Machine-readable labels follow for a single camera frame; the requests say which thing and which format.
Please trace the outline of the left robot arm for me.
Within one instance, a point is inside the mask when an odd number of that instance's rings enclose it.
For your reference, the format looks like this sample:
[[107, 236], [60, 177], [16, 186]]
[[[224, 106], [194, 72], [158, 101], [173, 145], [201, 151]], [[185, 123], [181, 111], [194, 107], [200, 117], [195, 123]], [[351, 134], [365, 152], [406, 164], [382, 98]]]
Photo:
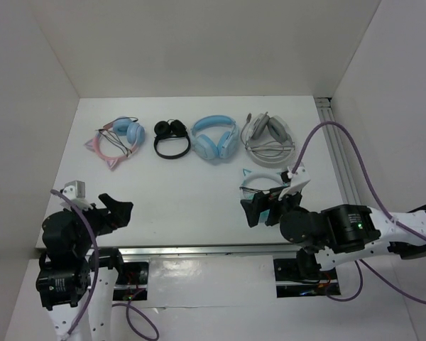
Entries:
[[35, 287], [58, 340], [110, 340], [115, 283], [126, 275], [121, 252], [97, 237], [126, 227], [132, 202], [103, 193], [97, 208], [74, 188], [52, 190], [65, 204], [42, 223], [45, 251]]

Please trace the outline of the pink blue cat-ear headphones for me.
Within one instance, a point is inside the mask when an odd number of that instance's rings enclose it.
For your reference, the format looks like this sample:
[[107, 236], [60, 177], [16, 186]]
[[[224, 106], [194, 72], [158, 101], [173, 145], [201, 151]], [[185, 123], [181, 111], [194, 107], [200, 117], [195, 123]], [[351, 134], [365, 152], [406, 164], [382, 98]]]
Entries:
[[[146, 130], [137, 117], [118, 117], [95, 131], [84, 147], [102, 160], [113, 171], [120, 163], [135, 155], [146, 139]], [[109, 156], [102, 152], [102, 142], [109, 142], [120, 154]]]

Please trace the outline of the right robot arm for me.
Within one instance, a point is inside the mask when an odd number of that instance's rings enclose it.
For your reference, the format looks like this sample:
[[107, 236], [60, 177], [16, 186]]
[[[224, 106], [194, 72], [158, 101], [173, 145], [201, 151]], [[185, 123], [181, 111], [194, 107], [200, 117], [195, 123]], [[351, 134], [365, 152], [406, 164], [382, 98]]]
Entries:
[[282, 188], [257, 191], [240, 204], [250, 227], [266, 213], [265, 225], [278, 225], [282, 237], [299, 247], [293, 270], [301, 278], [371, 256], [426, 256], [426, 205], [406, 213], [350, 204], [314, 212], [300, 206], [301, 194], [279, 198], [282, 192]]

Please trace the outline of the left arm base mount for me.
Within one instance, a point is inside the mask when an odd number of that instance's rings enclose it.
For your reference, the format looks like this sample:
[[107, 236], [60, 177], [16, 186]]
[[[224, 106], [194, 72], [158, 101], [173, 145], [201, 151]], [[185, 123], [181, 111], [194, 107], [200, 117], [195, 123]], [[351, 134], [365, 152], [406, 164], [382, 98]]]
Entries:
[[114, 287], [114, 301], [146, 301], [150, 261], [125, 260]]

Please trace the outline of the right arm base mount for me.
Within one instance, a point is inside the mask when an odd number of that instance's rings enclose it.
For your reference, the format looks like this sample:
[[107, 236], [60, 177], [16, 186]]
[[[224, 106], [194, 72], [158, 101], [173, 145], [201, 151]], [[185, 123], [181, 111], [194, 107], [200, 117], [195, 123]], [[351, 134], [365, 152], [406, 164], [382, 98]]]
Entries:
[[341, 289], [336, 271], [321, 271], [303, 276], [295, 259], [274, 259], [276, 295], [278, 298], [339, 296]]

